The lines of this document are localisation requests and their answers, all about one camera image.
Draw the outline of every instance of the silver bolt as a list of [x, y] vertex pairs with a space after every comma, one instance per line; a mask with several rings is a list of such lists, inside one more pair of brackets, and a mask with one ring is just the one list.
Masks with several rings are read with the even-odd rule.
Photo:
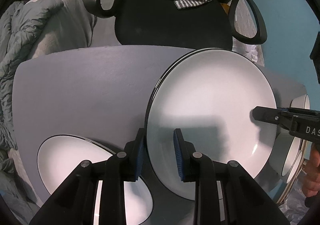
[[192, 155], [194, 158], [201, 158], [202, 157], [202, 154], [200, 152], [194, 152]]
[[234, 161], [234, 160], [231, 160], [229, 162], [229, 164], [232, 166], [232, 167], [238, 167], [239, 163], [237, 161]]
[[127, 155], [126, 152], [119, 152], [119, 153], [117, 154], [117, 157], [119, 157], [119, 158], [124, 158], [126, 155]]
[[90, 161], [89, 161], [89, 160], [83, 160], [83, 161], [80, 163], [80, 165], [81, 165], [82, 167], [87, 167], [89, 164], [90, 164]]

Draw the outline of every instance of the chair seat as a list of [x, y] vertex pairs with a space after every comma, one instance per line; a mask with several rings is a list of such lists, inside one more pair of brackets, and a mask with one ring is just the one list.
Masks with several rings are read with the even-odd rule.
[[115, 32], [123, 45], [232, 49], [228, 16], [217, 0], [181, 10], [173, 0], [123, 0]]

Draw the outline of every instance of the tabletop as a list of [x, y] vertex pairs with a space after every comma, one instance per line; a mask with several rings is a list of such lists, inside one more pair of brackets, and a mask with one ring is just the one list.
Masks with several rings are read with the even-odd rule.
[[[50, 195], [37, 168], [42, 142], [53, 135], [74, 134], [121, 151], [144, 126], [149, 97], [161, 75], [189, 51], [156, 46], [82, 48], [19, 65], [12, 94], [15, 136], [26, 173], [43, 202]], [[292, 99], [306, 94], [302, 84], [259, 68], [278, 107], [289, 107]], [[148, 157], [144, 159], [142, 176], [153, 195], [154, 209], [143, 224], [192, 224], [193, 201], [165, 188]], [[257, 177], [265, 190], [279, 181], [278, 177], [270, 181], [271, 172], [266, 164]]]

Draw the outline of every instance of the white sheet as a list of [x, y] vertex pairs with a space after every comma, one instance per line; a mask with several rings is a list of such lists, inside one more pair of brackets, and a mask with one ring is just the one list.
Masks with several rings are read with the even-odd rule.
[[94, 16], [87, 12], [83, 0], [62, 1], [64, 7], [48, 21], [28, 59], [90, 46]]

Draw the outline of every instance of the large white plate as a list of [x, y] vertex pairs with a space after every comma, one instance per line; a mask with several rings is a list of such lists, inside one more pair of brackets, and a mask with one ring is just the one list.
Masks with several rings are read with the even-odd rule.
[[[58, 135], [47, 139], [38, 152], [38, 169], [44, 186], [52, 194], [82, 160], [97, 163], [107, 160], [114, 152], [106, 147], [71, 135]], [[98, 184], [94, 211], [94, 225], [99, 221], [99, 203], [102, 181]], [[138, 225], [151, 214], [153, 200], [141, 178], [137, 182], [124, 182], [125, 214], [127, 224]]]
[[212, 160], [237, 160], [255, 177], [265, 165], [277, 126], [255, 121], [256, 106], [276, 108], [263, 73], [234, 52], [203, 49], [191, 52], [162, 76], [150, 98], [147, 146], [152, 167], [172, 192], [194, 200], [194, 183], [180, 181], [173, 130]]

